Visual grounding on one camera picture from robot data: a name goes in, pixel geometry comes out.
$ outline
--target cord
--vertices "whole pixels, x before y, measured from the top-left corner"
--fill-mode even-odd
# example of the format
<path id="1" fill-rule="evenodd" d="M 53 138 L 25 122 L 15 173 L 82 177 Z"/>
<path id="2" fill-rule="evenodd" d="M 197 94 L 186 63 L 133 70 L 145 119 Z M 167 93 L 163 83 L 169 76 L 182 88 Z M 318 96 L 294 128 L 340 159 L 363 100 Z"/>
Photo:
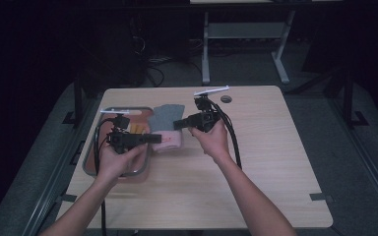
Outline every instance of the cord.
<path id="1" fill-rule="evenodd" d="M 330 227 L 334 232 L 336 232 L 339 236 L 345 236 L 340 230 L 338 230 L 334 225 L 331 225 Z"/>
<path id="2" fill-rule="evenodd" d="M 99 173 L 99 150 L 101 148 L 101 145 L 103 142 L 106 140 L 106 138 L 102 141 L 102 143 L 99 145 L 99 132 L 100 132 L 100 127 L 105 123 L 105 122 L 113 122 L 114 119 L 112 118 L 107 118 L 104 119 L 100 124 L 96 126 L 94 129 L 94 170 L 96 172 L 96 176 Z M 102 202 L 100 205 L 101 209 L 101 230 L 102 230 L 102 235 L 106 236 L 106 207 L 105 207 L 105 201 Z"/>
<path id="3" fill-rule="evenodd" d="M 139 39 L 140 41 L 142 41 L 142 46 L 141 46 L 141 49 L 140 51 L 134 51 L 137 55 L 141 56 L 144 52 L 144 49 L 146 49 L 146 41 L 142 38 L 142 37 L 139 37 L 139 36 L 133 36 L 134 39 Z"/>
<path id="4" fill-rule="evenodd" d="M 239 148 L 238 148 L 238 141 L 237 141 L 237 137 L 235 136 L 235 131 L 234 131 L 234 128 L 232 127 L 232 122 L 229 119 L 229 116 L 226 115 L 221 110 L 221 108 L 217 104 L 215 104 L 213 101 L 211 101 L 209 98 L 206 97 L 206 100 L 216 109 L 216 111 L 220 115 L 220 118 L 222 119 L 223 123 L 225 124 L 226 128 L 228 129 L 229 134 L 231 135 L 232 145 L 234 146 L 235 161 L 237 162 L 238 167 L 240 167 L 240 169 L 242 169 L 241 158 L 240 158 L 240 153 L 239 153 Z"/>
<path id="5" fill-rule="evenodd" d="M 155 67 L 150 67 L 150 66 L 147 69 L 155 70 L 155 71 L 157 71 L 161 74 L 161 79 L 160 79 L 160 82 L 158 82 L 158 83 L 156 83 L 155 78 L 148 71 L 147 71 L 147 74 L 146 74 L 149 81 L 153 84 L 153 87 L 157 88 L 157 87 L 161 86 L 161 84 L 164 82 L 164 73 L 162 72 L 162 70 L 155 68 Z"/>

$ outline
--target table leg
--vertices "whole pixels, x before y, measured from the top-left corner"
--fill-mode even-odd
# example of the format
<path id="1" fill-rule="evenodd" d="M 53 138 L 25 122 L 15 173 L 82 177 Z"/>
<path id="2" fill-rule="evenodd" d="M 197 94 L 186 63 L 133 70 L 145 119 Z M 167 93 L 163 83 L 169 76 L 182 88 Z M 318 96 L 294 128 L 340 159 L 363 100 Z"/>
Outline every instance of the table leg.
<path id="1" fill-rule="evenodd" d="M 284 46 L 286 45 L 287 37 L 289 36 L 290 27 L 293 22 L 295 11 L 290 11 L 286 23 L 283 27 L 282 37 L 281 37 L 281 45 L 279 46 L 278 50 L 272 52 L 272 58 L 275 62 L 276 69 L 278 70 L 279 77 L 283 84 L 289 83 L 289 77 L 287 76 L 286 70 L 284 69 L 284 64 L 282 63 L 282 53 L 284 52 Z"/>
<path id="2" fill-rule="evenodd" d="M 210 62 L 208 61 L 208 12 L 204 22 L 204 53 L 202 54 L 202 86 L 210 83 Z"/>

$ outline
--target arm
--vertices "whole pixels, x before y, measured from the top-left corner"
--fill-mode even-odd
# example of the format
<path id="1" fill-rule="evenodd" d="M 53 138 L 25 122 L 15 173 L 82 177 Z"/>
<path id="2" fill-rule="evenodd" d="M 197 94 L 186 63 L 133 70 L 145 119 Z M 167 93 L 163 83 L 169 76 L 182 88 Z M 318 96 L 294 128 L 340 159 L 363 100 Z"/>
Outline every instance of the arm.
<path id="1" fill-rule="evenodd" d="M 54 224 L 40 235 L 83 235 L 103 199 L 116 185 L 118 176 L 124 173 L 128 162 L 145 148 L 146 146 L 142 145 L 124 154 L 117 154 L 112 147 L 103 147 L 100 151 L 99 174 L 94 182 Z"/>
<path id="2" fill-rule="evenodd" d="M 252 235 L 296 235 L 281 211 L 232 160 L 222 120 L 209 133 L 196 128 L 189 131 L 222 171 Z"/>

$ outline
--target small round object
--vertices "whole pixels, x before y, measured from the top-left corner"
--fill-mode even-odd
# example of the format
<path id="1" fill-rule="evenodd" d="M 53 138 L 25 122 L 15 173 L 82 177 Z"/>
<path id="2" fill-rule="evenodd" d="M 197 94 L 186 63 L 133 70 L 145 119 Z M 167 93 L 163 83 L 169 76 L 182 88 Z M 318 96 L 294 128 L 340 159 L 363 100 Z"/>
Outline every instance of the small round object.
<path id="1" fill-rule="evenodd" d="M 223 103 L 230 103 L 232 102 L 232 98 L 228 95 L 224 95 L 220 98 L 220 101 L 222 101 Z"/>

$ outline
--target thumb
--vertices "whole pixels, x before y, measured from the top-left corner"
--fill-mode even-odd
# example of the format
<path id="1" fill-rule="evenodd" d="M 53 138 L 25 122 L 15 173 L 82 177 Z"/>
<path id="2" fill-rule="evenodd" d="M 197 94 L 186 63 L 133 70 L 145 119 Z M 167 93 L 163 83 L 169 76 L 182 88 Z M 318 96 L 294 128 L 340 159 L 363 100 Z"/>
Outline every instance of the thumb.
<path id="1" fill-rule="evenodd" d="M 203 133 L 195 127 L 189 127 L 188 130 L 195 138 L 198 138 Z"/>
<path id="2" fill-rule="evenodd" d="M 141 154 L 147 148 L 146 145 L 139 145 L 125 152 L 123 155 L 127 160 L 132 160 L 137 155 Z"/>

